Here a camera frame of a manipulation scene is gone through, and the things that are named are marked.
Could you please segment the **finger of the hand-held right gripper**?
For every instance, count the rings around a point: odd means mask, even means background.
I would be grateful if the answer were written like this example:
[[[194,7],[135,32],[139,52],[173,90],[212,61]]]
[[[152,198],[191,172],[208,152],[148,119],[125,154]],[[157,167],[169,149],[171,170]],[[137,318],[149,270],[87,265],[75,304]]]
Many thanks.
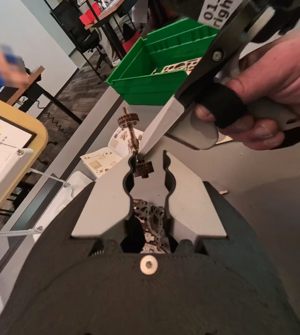
[[[143,132],[138,150],[138,159],[144,159],[145,155],[183,115],[184,112],[185,107],[173,95]]]

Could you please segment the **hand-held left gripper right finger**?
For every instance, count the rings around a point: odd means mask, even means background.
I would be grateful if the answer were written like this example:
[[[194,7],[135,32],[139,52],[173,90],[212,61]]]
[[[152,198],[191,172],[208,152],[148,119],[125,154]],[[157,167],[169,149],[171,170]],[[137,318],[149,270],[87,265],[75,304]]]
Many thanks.
[[[168,151],[163,151],[165,198],[163,228],[177,243],[196,247],[203,238],[225,239],[227,232],[202,179]]]

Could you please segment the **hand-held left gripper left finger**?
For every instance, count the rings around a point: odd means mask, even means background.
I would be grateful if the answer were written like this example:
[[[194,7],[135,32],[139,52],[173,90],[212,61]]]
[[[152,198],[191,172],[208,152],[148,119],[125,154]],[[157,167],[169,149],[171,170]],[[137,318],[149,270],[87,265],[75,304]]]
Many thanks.
[[[134,187],[136,154],[129,153],[98,178],[73,228],[78,239],[124,239],[126,222],[133,213],[130,191]]]

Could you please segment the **wooden wheel axle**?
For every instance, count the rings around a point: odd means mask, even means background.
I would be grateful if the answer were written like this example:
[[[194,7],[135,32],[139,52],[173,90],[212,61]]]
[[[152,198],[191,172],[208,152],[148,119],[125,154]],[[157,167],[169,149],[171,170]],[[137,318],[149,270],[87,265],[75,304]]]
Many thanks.
[[[122,130],[128,130],[130,139],[128,140],[129,152],[138,155],[140,140],[135,135],[134,126],[139,123],[139,117],[136,113],[129,113],[126,107],[123,107],[123,115],[118,118],[119,127]],[[152,162],[146,162],[144,159],[136,158],[136,167],[134,177],[146,179],[153,173]]]

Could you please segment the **wooden buggy model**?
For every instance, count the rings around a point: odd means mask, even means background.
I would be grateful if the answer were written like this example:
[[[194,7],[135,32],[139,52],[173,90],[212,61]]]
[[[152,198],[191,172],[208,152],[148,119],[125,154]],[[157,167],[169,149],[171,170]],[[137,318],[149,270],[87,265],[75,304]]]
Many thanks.
[[[134,199],[135,217],[140,221],[144,231],[145,244],[141,254],[169,254],[170,246],[163,228],[164,207]]]

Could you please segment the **person's right hand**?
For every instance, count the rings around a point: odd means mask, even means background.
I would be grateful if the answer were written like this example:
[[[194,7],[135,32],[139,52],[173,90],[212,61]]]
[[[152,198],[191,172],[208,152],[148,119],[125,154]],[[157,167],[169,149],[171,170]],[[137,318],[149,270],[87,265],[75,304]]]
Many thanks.
[[[286,105],[300,118],[300,29],[257,48],[239,61],[240,74],[225,85],[244,104],[262,97]],[[279,147],[285,134],[273,119],[244,115],[220,133],[253,150]]]

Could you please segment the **green plastic bin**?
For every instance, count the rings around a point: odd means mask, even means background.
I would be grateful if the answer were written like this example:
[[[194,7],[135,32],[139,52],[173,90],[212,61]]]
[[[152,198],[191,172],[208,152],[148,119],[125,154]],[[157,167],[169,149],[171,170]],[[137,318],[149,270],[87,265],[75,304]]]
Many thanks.
[[[165,105],[188,75],[152,71],[202,57],[218,32],[188,18],[153,31],[136,41],[107,83],[130,105]]]

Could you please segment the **instruction booklet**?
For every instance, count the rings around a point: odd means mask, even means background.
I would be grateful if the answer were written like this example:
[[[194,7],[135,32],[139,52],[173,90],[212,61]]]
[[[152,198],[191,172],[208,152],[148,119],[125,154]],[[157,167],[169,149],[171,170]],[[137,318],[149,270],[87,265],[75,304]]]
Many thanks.
[[[99,178],[113,168],[132,151],[131,136],[129,130],[118,127],[107,147],[81,156],[81,160],[87,169]]]

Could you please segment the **laser-cut wooden part sheet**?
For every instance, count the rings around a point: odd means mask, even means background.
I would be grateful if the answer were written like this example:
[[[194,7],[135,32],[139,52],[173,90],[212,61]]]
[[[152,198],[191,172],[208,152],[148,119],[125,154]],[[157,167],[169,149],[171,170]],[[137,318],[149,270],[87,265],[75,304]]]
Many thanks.
[[[175,64],[166,65],[165,67],[163,67],[161,72],[159,72],[158,69],[156,68],[152,71],[151,75],[161,74],[161,73],[169,73],[169,72],[176,72],[176,71],[179,71],[179,70],[184,70],[186,72],[186,74],[189,75],[193,71],[193,69],[198,65],[200,60],[201,60],[201,57],[194,58],[194,59],[191,59],[191,60],[188,60],[188,61],[175,63]]]

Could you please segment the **black office chair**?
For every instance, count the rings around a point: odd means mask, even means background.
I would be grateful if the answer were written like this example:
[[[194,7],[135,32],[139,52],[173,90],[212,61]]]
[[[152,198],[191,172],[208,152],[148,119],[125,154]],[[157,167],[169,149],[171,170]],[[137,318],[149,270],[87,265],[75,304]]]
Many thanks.
[[[109,65],[111,69],[113,69],[113,65],[109,60],[108,55],[106,53],[102,53],[103,47],[100,45],[100,38],[98,32],[91,32],[85,29],[84,24],[80,20],[80,15],[77,11],[75,4],[70,1],[61,1],[59,5],[56,6],[56,8],[50,11],[50,14],[72,41],[76,50],[80,52],[85,61],[98,76],[98,78],[100,79],[98,83],[104,82],[107,76],[104,75],[102,77],[98,73],[98,69],[101,67],[101,63],[104,61],[106,64]],[[84,55],[85,52],[94,52],[94,50],[97,50],[99,53],[99,59],[95,67]]]

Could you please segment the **brown-topped desk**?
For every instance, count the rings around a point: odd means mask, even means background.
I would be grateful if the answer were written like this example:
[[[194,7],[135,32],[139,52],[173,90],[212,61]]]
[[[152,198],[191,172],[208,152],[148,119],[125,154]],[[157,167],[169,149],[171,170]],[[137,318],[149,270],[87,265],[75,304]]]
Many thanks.
[[[110,18],[114,15],[114,13],[117,11],[120,5],[123,4],[124,1],[118,1],[116,5],[111,7],[110,9],[102,12],[100,15],[97,15],[90,4],[88,0],[85,1],[87,6],[89,7],[89,10],[94,15],[94,20],[88,24],[85,25],[85,29],[88,30],[89,28],[96,28],[100,27],[102,28],[104,34],[106,35],[110,46],[115,51],[117,56],[120,60],[123,60],[123,58],[126,56],[127,52],[125,51],[120,39],[118,38],[117,34],[115,33],[114,29],[112,28],[111,24],[109,23]]]

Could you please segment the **red plastic bin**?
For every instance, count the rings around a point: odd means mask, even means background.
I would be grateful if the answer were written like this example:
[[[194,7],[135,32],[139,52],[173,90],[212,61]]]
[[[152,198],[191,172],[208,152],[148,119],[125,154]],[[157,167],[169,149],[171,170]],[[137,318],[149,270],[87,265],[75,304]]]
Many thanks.
[[[98,5],[97,2],[94,2],[92,8],[97,16],[101,14],[101,7]],[[90,9],[86,10],[84,14],[79,17],[80,21],[86,26],[94,22],[96,19]]]

